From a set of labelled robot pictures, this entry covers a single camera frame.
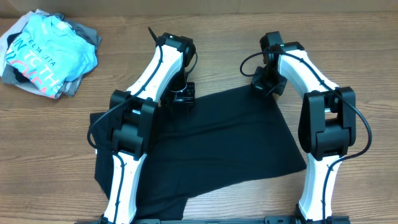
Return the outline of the black t-shirt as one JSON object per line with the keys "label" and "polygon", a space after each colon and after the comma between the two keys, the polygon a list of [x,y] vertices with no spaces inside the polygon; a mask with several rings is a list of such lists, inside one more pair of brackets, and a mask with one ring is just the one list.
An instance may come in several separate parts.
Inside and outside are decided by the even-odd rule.
{"label": "black t-shirt", "polygon": [[158,111],[158,138],[137,190],[137,219],[180,220],[187,200],[306,168],[272,96],[242,86],[197,98],[189,113]]}

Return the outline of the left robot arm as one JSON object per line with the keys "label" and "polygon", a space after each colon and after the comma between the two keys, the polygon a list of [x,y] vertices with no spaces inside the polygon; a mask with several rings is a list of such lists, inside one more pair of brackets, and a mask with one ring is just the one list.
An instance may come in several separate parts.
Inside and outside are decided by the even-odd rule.
{"label": "left robot arm", "polygon": [[142,165],[154,145],[159,106],[193,106],[195,85],[186,67],[197,55],[193,40],[164,33],[154,37],[155,54],[139,79],[111,95],[109,130],[113,176],[101,223],[132,223]]}

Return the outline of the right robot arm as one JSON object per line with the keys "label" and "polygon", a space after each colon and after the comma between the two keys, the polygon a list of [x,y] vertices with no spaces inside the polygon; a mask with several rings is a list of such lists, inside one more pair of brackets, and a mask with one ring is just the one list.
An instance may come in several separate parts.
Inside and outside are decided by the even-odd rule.
{"label": "right robot arm", "polygon": [[290,223],[349,223],[331,211],[331,198],[340,160],[356,140],[355,94],[327,79],[298,42],[285,43],[279,32],[260,41],[264,67],[257,67],[251,86],[263,95],[282,95],[291,82],[302,98],[298,126],[301,148],[307,154],[302,196]]}

